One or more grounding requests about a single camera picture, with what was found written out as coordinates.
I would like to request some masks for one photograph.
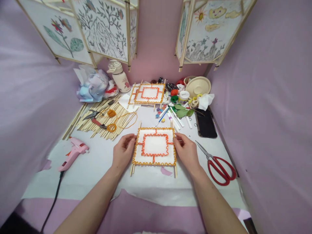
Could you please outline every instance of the black cable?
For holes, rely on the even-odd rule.
[[[54,207],[54,205],[55,205],[56,199],[58,198],[59,187],[60,187],[60,185],[61,185],[61,181],[62,181],[62,177],[63,177],[63,175],[64,175],[64,172],[65,172],[65,171],[61,171],[61,174],[60,174],[60,176],[59,176],[59,183],[58,183],[58,188],[57,188],[57,190],[56,190],[55,198],[54,198],[53,204],[52,204],[52,206],[51,206],[51,209],[50,209],[50,211],[49,211],[49,214],[48,214],[48,216],[46,217],[45,222],[43,223],[43,226],[42,226],[42,228],[41,228],[40,233],[43,233],[43,229],[45,228],[46,222],[48,221],[48,218],[49,218],[49,216],[50,216],[50,214],[51,214],[51,212],[52,212],[52,210],[53,210],[53,207]]]

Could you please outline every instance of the hot glue gun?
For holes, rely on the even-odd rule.
[[[81,140],[74,138],[74,137],[69,137],[70,141],[72,143],[72,148],[71,151],[66,154],[67,159],[65,162],[58,168],[58,171],[66,171],[68,170],[73,162],[76,160],[79,154],[84,154],[84,153],[89,153],[89,147],[83,143]]]

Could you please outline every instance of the smartphone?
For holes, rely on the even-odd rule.
[[[195,111],[198,135],[200,137],[217,138],[217,132],[213,116],[209,108],[206,111],[196,109]]]

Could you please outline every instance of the pliers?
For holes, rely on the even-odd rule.
[[[90,109],[89,111],[92,111],[93,113],[90,114],[90,115],[88,115],[88,116],[86,116],[83,120],[91,119],[92,123],[98,125],[100,128],[106,129],[105,124],[101,124],[99,121],[97,121],[97,120],[95,119],[95,117],[97,116],[97,114],[99,114],[100,112],[99,112],[99,111],[95,111],[95,110],[91,110],[91,109]]]

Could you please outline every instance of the lavender wall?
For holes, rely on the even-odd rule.
[[[0,2],[0,226],[80,108],[73,62],[59,65],[15,1]]]
[[[259,233],[312,232],[311,1],[258,1],[208,78]]]

